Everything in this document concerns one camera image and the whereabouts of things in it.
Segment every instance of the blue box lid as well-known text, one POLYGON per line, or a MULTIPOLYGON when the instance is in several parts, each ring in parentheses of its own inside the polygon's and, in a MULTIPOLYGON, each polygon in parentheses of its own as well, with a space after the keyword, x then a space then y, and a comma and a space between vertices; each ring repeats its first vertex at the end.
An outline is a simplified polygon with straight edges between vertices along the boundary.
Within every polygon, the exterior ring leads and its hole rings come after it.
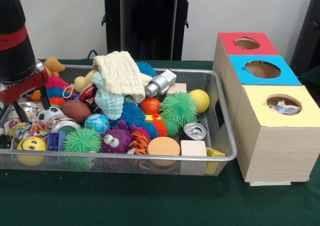
POLYGON ((229 56, 242 84, 301 86, 281 56, 229 56))

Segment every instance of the red box lid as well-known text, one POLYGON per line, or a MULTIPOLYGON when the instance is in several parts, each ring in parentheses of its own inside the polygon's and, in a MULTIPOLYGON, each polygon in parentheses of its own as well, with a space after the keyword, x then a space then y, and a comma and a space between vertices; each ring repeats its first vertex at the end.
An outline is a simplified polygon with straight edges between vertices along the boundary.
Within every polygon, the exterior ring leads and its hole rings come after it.
POLYGON ((279 55, 265 33, 219 33, 219 36, 228 55, 279 55))

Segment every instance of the black electrical cord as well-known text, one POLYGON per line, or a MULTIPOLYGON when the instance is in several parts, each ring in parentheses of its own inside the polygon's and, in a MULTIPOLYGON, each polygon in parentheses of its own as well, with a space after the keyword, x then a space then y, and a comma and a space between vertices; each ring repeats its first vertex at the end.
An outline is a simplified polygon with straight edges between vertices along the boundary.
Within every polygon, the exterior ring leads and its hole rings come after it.
POLYGON ((98 55, 98 53, 95 50, 91 50, 88 54, 88 56, 86 57, 87 59, 90 59, 91 54, 94 53, 96 56, 98 55))

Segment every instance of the stacked wooden boxes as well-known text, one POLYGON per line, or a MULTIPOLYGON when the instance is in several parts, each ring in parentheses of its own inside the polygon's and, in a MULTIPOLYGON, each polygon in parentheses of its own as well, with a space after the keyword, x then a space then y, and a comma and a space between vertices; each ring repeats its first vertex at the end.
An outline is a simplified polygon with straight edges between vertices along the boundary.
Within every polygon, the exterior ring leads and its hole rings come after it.
POLYGON ((320 153, 320 109, 264 33, 219 33, 220 76, 246 182, 307 181, 320 153), (283 115, 278 101, 301 108, 283 115))

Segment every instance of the yellow smiley face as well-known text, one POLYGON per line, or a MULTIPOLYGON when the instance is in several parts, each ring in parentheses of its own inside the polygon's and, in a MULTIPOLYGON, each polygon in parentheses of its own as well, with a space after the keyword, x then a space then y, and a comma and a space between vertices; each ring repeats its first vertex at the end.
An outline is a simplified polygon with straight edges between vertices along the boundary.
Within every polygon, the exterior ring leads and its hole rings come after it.
MULTIPOLYGON (((27 137, 17 146, 17 150, 46 151, 46 149, 46 142, 38 137, 27 137)), ((44 161, 45 156, 18 154, 17 158, 25 166, 37 166, 44 161)))
POLYGON ((46 149, 46 142, 38 137, 27 137, 22 140, 17 146, 17 150, 46 151, 46 149))

